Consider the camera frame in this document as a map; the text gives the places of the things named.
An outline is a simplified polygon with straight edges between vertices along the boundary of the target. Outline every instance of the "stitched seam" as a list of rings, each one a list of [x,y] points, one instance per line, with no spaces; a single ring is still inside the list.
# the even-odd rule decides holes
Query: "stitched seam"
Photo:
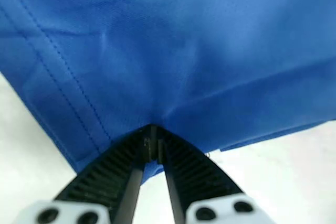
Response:
[[[68,62],[65,60],[64,56],[62,55],[62,53],[60,52],[60,50],[58,50],[56,44],[54,43],[54,41],[52,40],[52,38],[43,30],[43,28],[41,27],[41,25],[38,23],[37,19],[33,16],[33,14],[31,13],[31,11],[28,9],[27,5],[23,2],[23,0],[18,0],[20,2],[20,4],[22,5],[22,7],[26,10],[27,14],[30,16],[30,18],[32,19],[33,23],[36,25],[36,27],[44,34],[44,36],[48,39],[48,41],[50,42],[50,44],[52,45],[53,49],[55,50],[55,52],[58,54],[58,56],[62,59],[64,65],[66,66],[67,70],[69,71],[71,77],[74,79],[75,83],[77,84],[81,94],[83,95],[84,99],[86,100],[86,102],[89,104],[89,106],[91,107],[100,127],[102,128],[105,136],[111,140],[111,136],[109,135],[109,133],[106,131],[105,127],[103,126],[101,120],[100,120],[100,116],[97,113],[96,108],[93,106],[93,104],[90,102],[88,96],[84,93],[84,90],[82,88],[82,86],[80,85],[78,79],[76,78],[76,76],[74,75],[74,73],[71,71]]]
[[[51,77],[51,79],[53,80],[53,82],[55,83],[57,89],[59,90],[59,92],[61,93],[61,95],[63,96],[63,98],[66,100],[66,102],[68,103],[68,105],[70,106],[70,108],[72,109],[72,111],[74,112],[76,118],[78,119],[78,121],[80,122],[81,126],[83,127],[83,129],[85,130],[85,132],[87,133],[89,139],[91,140],[91,142],[93,143],[96,151],[98,152],[98,154],[100,154],[99,148],[97,146],[97,144],[93,141],[93,138],[90,134],[90,132],[88,131],[88,128],[84,125],[83,120],[80,118],[79,114],[77,113],[77,111],[75,110],[74,106],[71,104],[70,100],[67,98],[67,96],[64,94],[62,88],[60,87],[60,85],[58,84],[57,80],[55,79],[54,75],[50,72],[49,68],[47,67],[47,65],[45,64],[43,58],[41,57],[39,51],[35,48],[35,46],[28,40],[28,37],[23,33],[23,31],[21,31],[20,29],[18,29],[18,27],[15,25],[14,21],[10,18],[10,16],[7,14],[7,12],[5,11],[5,9],[0,5],[0,10],[2,11],[2,13],[4,14],[4,16],[7,18],[8,22],[12,25],[12,27],[24,38],[24,40],[27,42],[28,46],[33,50],[34,54],[36,55],[37,59],[39,59],[39,61],[42,63],[43,67],[45,68],[45,70],[47,71],[47,73],[49,74],[49,76]]]

